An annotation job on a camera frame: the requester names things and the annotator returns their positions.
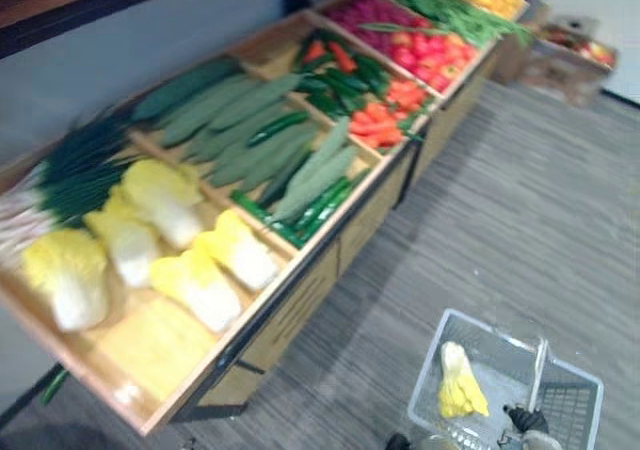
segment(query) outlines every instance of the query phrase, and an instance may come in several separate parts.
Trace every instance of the wooden compartment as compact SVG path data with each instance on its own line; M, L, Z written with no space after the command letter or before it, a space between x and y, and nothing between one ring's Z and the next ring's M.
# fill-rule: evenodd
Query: wooden compartment
M342 275L349 268L362 247L382 225L389 211L398 202L414 157L414 148L402 157L402 160L390 172L387 179L360 210L360 213L341 232L338 275Z
M411 177L412 185L444 149L460 122L475 106L480 91L496 66L498 56L497 52L488 56L459 92L434 115Z
M46 152L7 169L3 190L15 183ZM149 153L134 145L127 153ZM228 202L206 194L198 205L205 228L212 228ZM241 215L247 224L259 222ZM291 261L292 251L273 235L256 232L271 248L281 273ZM243 314L223 334L209 331L188 309L150 288L127 288L111 266L107 271L110 311L98 326L82 332L63 333L55 325L49 306L31 291L23 277L0 270L0 298L9 311L65 368L128 421L146 434L180 406L185 392L210 362L233 338L261 301L279 286L280 278L261 292L252 293L227 274L241 300Z
M316 29L324 29L333 31L334 33L339 33L335 32L335 29L329 23L330 22L326 19L320 18L317 14L311 11L302 11L262 32L258 37L249 39L240 45L236 45L229 50L229 53L248 64L254 72L261 75L263 78L272 80L294 71L294 59L300 49L300 44L312 31ZM401 80L408 79L414 82L419 82L412 75L407 76L405 73L398 72L396 66L390 64L388 58L382 56L375 50L372 51L370 47L359 41L351 40L349 43L357 53L377 60L385 70L390 73L392 78ZM323 68L332 66L334 67L335 64L329 63L323 66ZM428 89L422 82L419 82L419 84L434 97L432 97L432 101L428 106L427 111L423 115L419 116L414 122L411 130L413 133L415 133L416 129L421 128L429 120L429 116L438 105L437 98L435 97L437 94ZM318 121L332 123L331 119L326 114L322 113L312 104L307 102L304 94L294 92L290 95L290 98L301 108L310 111ZM379 101L379 99L371 93L366 94L366 100L367 102ZM388 149L372 149L353 134L350 138L357 145L372 150L378 156L383 156L388 152Z
M384 53L380 52L379 50L373 48L368 43L362 41L360 38L358 38L357 36L353 35L351 32L349 32L345 28L343 28L341 25L337 24L336 22L334 22L333 20L331 20L331 19L329 19L327 17L327 14L330 13L332 10L334 10L336 8L339 8L342 5L345 5L350 1L352 1L352 0L329 0L327 2L321 3L320 5L316 6L315 10L318 12L319 18L321 18L323 20L323 24L327 28L333 30L334 32L336 32L336 33L338 33L340 35L342 35L344 38L348 39L349 41L353 42L354 44L360 45L361 48L363 48L366 51L368 51L371 55L377 57L380 61L387 62L387 65L389 65L390 68L393 68L398 74L404 75L407 78L412 78L412 79L422 83L423 85L425 85L429 89L429 91L433 95L436 95L437 99L440 100L440 102L447 101L449 98L451 98L451 96L453 94L455 94L458 91L458 89L465 83L465 81L467 80L469 75L471 75L475 71L475 69L478 67L478 65L480 65L480 63L484 60L484 58L487 56L487 54L493 49L493 47L495 46L495 43L496 43L495 41L492 41L489 44L485 45L484 48L478 49L478 51L476 53L476 56L468 62L466 67L458 74L456 79L453 80L451 82L451 84L443 92L437 92L432 87L430 87L428 83L426 83L423 80L419 79L416 75L414 75L409 70L407 70L404 67L401 67L400 65L395 63L390 58L390 56L385 55ZM411 10L411 9L401 5L401 4L399 4L395 0L388 0L388 1L393 2L395 5L399 6L402 9L404 9L406 12L410 13L411 15L420 16L419 14L414 12L413 10Z

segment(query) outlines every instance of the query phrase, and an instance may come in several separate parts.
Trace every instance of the gray carpet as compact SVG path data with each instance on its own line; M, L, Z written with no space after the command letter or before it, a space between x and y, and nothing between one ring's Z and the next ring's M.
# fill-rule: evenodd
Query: gray carpet
M639 115L604 97L578 110L489 84L243 416L142 440L69 381L0 446L178 450L193 436L195 450L381 449L395 430L419 435L407 404L453 307L516 333L542 329L556 355L604 381L597 448L636 448Z

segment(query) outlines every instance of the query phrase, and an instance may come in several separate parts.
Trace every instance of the fake vegetable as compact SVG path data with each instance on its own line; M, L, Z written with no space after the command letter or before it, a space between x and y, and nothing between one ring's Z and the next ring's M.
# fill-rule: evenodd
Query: fake vegetable
M101 211L84 216L87 227L104 242L118 275L135 288L150 284L151 263L160 257L151 228L136 218L119 185Z
M194 249L228 268L254 292L266 287L278 275L278 266L267 247L256 240L232 210L220 214L214 231L198 235Z
M55 230L36 240L22 256L29 284L50 302L61 331L84 330L106 317L107 257L86 231Z
M440 353L443 378L438 401L442 417L462 417L473 412L488 417L489 404L471 371L464 348L455 342L446 342Z
M153 262L151 285L189 308L213 332L227 329L242 311L220 269L197 249Z
M192 166L172 168L157 160L139 160L125 173L122 189L138 217L153 224L175 248L187 248L202 232L195 211L202 196Z

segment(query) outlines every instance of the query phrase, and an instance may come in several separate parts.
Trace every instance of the red vegetable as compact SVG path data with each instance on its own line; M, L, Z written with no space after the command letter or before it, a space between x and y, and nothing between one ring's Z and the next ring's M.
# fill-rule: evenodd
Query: red vegetable
M343 72L351 73L358 68L353 59L339 43L329 42L329 49L333 52L333 55L336 57L336 61L338 62L338 66Z
M314 40L311 46L309 47L309 51L305 55L303 62L304 63L313 62L315 59L320 58L325 53L327 52L324 50L324 45L322 44L322 42L320 40Z

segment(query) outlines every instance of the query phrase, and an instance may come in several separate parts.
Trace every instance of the shopping basket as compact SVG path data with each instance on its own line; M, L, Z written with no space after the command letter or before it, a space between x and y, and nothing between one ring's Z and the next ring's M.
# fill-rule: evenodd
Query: shopping basket
M489 402L490 417L440 416L440 348L447 341L457 342L466 350ZM602 382L593 375L554 358L550 352L540 353L535 345L447 309L413 390L409 418L431 433L451 437L461 448L498 450L498 441L505 430L512 428L503 406L535 406L547 418L549 434L564 450L593 450L602 394Z

